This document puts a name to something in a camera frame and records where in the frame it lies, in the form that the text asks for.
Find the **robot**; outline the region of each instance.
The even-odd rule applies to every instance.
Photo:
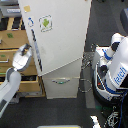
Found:
[[[128,9],[120,19],[128,33]],[[115,33],[110,47],[96,47],[92,69],[94,94],[107,104],[118,104],[128,91],[128,37]]]
[[[29,66],[32,57],[32,48],[25,44],[15,53],[13,58],[13,68],[6,71],[5,81],[0,85],[0,118],[2,117],[9,102],[18,91],[21,74]]]

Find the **white refrigerator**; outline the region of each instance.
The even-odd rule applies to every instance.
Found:
[[[18,2],[47,98],[76,98],[91,0]],[[31,30],[35,34],[42,70]]]

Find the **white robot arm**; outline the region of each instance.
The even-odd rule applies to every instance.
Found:
[[[13,58],[13,67],[6,72],[5,81],[0,85],[0,118],[2,117],[7,105],[19,89],[21,75],[18,71],[24,71],[30,63],[32,57],[32,48],[25,44],[15,53]]]

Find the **gray floor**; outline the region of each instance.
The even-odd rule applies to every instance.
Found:
[[[120,12],[128,7],[128,2],[120,0],[106,0],[99,3],[92,0],[90,22],[88,27],[85,52],[91,51],[91,44],[108,46],[111,36],[119,32],[126,35],[121,23]],[[81,72],[81,78],[90,78],[90,69]],[[84,90],[90,87],[86,81],[80,81]],[[0,119],[1,128],[36,128],[40,125],[79,125],[92,128],[91,115],[98,117],[101,127],[105,123],[101,111],[95,109],[96,101],[92,90],[89,93],[78,92],[77,99],[21,98],[19,104],[9,105]]]

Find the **robot body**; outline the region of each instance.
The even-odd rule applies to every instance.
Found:
[[[128,89],[128,37],[116,33],[110,47],[96,47],[92,69],[93,88],[97,96],[110,104],[117,104]]]

